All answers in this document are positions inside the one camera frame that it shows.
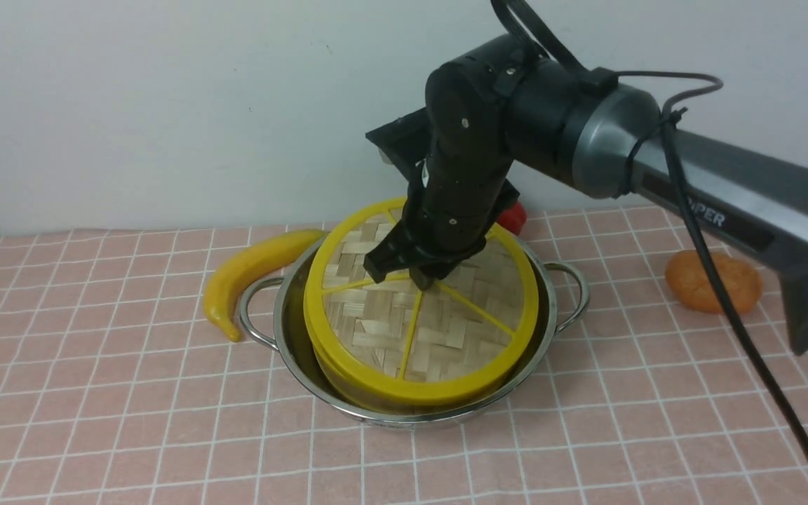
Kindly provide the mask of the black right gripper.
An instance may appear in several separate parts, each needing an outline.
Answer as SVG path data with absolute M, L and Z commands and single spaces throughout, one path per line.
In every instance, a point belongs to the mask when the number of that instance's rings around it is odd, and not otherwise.
M 485 249 L 513 160 L 536 158 L 538 128 L 530 118 L 537 67 L 535 42 L 501 36 L 429 74 L 424 174 L 412 179 L 400 222 L 363 258 L 372 281 L 408 269 L 428 290 Z

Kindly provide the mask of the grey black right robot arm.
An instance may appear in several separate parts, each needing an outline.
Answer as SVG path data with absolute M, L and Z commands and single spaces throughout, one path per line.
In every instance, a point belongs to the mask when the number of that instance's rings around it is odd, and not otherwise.
M 517 199 L 513 162 L 591 198 L 635 193 L 776 273 L 789 345 L 808 351 L 808 168 L 677 129 L 650 93 L 502 35 L 437 67 L 415 113 L 429 134 L 400 222 L 363 261 L 421 288 L 485 246 Z

